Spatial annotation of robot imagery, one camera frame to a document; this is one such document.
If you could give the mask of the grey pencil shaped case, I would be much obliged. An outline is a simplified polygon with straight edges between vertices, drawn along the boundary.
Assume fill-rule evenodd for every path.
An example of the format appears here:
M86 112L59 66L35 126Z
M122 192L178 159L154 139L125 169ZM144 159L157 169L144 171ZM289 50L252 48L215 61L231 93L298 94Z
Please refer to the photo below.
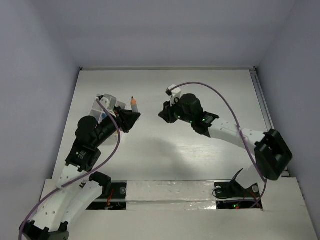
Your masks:
M135 98L133 96L131 97L130 106L131 106L131 110L133 113L139 112L137 101L135 100Z

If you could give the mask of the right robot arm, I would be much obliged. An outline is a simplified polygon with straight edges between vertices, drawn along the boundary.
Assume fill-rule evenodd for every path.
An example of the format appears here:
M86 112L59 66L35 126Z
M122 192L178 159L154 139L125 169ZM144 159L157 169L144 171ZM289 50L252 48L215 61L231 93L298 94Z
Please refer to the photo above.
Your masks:
M279 131L271 128L260 132L227 122L204 111L200 100L191 93L166 101L159 117L168 124L178 120L189 123L199 135L240 147L254 158L250 167L239 170L231 180L230 190L235 196L242 196L258 182L278 180L293 158Z

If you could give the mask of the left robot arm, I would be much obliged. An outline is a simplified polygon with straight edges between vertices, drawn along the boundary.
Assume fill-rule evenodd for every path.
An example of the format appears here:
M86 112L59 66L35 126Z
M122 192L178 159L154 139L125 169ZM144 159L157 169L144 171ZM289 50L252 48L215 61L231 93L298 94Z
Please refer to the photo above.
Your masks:
M96 162L99 146L114 133L128 133L141 114L114 107L106 110L106 118L98 122L93 116L82 117L75 131L76 139L65 160L56 188L46 195L27 215L19 228L19 239L67 240L69 230L88 206L98 197L111 192L111 178L101 172Z

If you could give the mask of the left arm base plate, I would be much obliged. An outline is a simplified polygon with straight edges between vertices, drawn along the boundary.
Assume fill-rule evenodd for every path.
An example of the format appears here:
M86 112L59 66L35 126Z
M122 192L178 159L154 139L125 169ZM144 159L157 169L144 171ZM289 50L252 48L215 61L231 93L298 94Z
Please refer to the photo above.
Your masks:
M94 200L87 210L126 210L127 209L127 182L113 181L108 193L103 193L100 197Z

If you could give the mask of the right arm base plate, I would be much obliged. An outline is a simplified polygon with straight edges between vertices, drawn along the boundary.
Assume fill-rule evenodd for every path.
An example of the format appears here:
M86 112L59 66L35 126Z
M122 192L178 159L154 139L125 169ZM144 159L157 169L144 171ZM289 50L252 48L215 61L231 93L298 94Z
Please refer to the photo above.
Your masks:
M260 189L257 183L244 189L235 181L214 183L212 195L218 210L262 209Z

